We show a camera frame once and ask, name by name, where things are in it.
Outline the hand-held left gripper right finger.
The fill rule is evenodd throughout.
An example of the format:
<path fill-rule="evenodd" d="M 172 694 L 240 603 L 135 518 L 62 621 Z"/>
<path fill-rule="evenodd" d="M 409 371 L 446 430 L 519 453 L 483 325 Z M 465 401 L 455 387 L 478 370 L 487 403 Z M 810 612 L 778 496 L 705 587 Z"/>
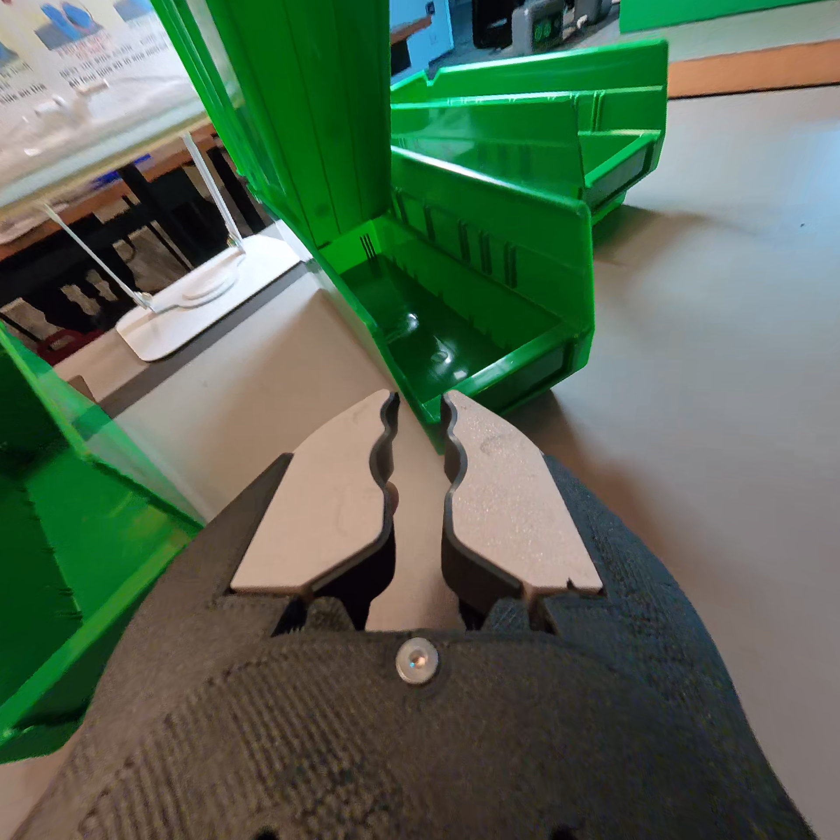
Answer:
<path fill-rule="evenodd" d="M 468 629 L 512 599 L 533 616 L 544 597 L 598 596 L 602 577 L 542 450 L 459 391 L 443 394 L 441 569 Z"/>

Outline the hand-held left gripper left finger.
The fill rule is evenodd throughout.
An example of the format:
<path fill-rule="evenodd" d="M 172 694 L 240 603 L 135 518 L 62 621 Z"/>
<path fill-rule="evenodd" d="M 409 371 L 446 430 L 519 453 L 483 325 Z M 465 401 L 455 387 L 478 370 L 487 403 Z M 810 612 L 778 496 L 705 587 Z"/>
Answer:
<path fill-rule="evenodd" d="M 236 595 L 341 603 L 356 629 L 396 567 L 388 490 L 400 397 L 374 392 L 328 420 L 291 454 L 230 582 Z"/>

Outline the grey desk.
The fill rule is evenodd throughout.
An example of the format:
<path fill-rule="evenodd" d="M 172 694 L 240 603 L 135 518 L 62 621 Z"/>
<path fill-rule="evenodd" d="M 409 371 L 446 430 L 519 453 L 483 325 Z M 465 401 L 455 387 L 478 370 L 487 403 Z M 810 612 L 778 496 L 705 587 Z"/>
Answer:
<path fill-rule="evenodd" d="M 583 371 L 509 421 L 663 561 L 780 780 L 838 838 L 838 88 L 671 101 L 595 229 Z M 389 386 L 300 266 L 169 360 L 58 367 L 205 519 Z"/>

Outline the wooden document stand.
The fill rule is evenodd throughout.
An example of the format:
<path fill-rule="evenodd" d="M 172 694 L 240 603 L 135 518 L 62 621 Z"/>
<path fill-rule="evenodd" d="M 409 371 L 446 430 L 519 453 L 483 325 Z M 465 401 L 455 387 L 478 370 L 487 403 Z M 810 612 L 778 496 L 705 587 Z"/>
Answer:
<path fill-rule="evenodd" d="M 152 129 L 137 129 L 114 137 L 111 143 L 99 143 L 85 154 L 76 154 L 62 165 L 50 167 L 38 177 L 30 177 L 2 189 L 2 217 L 24 212 L 44 213 L 53 222 L 69 231 L 60 222 L 50 201 L 62 197 L 79 185 L 84 186 L 105 172 L 115 171 L 132 162 L 139 154 L 173 140 L 185 141 L 193 162 L 211 193 L 227 230 L 228 247 L 209 260 L 198 257 L 199 267 L 153 296 L 128 290 L 137 306 L 124 315 L 116 330 L 132 352 L 144 362 L 155 362 L 172 355 L 237 309 L 277 278 L 301 263 L 301 254 L 310 257 L 304 248 L 294 249 L 275 233 L 242 236 L 221 193 L 187 134 L 210 122 L 203 114 L 180 122 Z"/>

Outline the grey portable power station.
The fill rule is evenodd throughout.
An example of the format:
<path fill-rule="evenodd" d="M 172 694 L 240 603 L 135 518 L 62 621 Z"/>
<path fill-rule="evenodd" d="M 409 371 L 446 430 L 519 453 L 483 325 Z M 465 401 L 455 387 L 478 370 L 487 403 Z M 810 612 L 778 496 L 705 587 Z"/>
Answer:
<path fill-rule="evenodd" d="M 566 40 L 565 1 L 517 2 L 511 14 L 511 54 L 531 56 L 557 49 Z"/>

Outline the white printed instruction sheet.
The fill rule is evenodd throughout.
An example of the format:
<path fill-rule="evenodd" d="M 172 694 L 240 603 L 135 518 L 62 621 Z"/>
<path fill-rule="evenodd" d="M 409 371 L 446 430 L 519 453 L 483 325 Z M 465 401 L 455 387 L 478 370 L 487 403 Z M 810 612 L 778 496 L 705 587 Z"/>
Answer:
<path fill-rule="evenodd" d="M 203 106 L 152 2 L 1 7 L 2 189 Z"/>

